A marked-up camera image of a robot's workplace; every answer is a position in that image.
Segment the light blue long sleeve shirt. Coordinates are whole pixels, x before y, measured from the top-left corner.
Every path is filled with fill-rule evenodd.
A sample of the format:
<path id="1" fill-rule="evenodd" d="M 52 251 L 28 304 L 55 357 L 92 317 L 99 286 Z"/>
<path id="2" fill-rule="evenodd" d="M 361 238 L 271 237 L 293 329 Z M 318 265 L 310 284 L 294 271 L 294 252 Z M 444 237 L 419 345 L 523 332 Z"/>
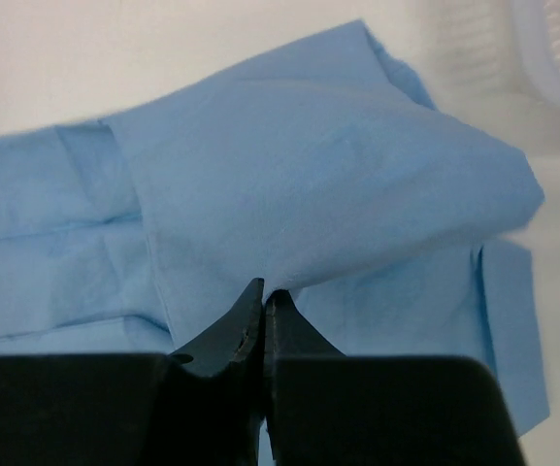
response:
<path id="1" fill-rule="evenodd" d="M 248 282 L 339 350 L 466 355 L 549 414 L 525 154 L 360 22 L 140 107 L 0 137 L 0 354 L 174 350 Z"/>

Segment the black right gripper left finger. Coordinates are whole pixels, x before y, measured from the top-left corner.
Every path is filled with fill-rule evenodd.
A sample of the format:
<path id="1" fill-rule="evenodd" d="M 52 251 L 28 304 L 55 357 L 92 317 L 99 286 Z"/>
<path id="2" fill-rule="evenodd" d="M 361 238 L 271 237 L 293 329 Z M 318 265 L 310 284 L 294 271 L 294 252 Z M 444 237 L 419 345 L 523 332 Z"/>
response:
<path id="1" fill-rule="evenodd" d="M 175 352 L 0 356 L 0 465 L 254 465 L 263 281 Z"/>

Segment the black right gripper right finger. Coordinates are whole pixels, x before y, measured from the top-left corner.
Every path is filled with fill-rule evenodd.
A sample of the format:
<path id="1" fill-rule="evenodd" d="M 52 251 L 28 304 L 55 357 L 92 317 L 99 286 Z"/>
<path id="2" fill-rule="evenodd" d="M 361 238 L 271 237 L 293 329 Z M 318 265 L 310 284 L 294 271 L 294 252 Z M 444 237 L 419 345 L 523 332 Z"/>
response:
<path id="1" fill-rule="evenodd" d="M 503 394 L 464 356 L 347 356 L 285 290 L 265 306 L 278 465 L 522 465 Z"/>

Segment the white plastic mesh basket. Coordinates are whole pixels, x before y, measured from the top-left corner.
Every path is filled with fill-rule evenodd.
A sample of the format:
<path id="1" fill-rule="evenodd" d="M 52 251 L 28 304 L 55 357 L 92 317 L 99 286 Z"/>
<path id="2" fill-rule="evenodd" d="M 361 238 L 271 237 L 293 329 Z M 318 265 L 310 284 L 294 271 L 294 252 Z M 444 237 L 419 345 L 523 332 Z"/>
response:
<path id="1" fill-rule="evenodd" d="M 433 1 L 429 18 L 452 74 L 477 80 L 515 60 L 526 85 L 560 109 L 560 1 Z"/>

